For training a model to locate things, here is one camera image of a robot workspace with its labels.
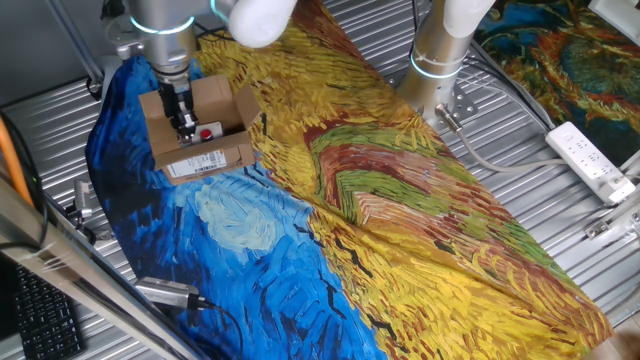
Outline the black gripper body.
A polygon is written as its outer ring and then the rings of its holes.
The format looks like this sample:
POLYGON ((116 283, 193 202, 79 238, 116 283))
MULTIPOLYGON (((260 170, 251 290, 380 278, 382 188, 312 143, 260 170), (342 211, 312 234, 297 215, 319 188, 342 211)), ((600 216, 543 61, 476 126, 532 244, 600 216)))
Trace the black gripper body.
POLYGON ((158 93, 167 118, 179 119, 184 115, 193 116, 193 95, 189 81, 178 85, 159 82, 158 93))

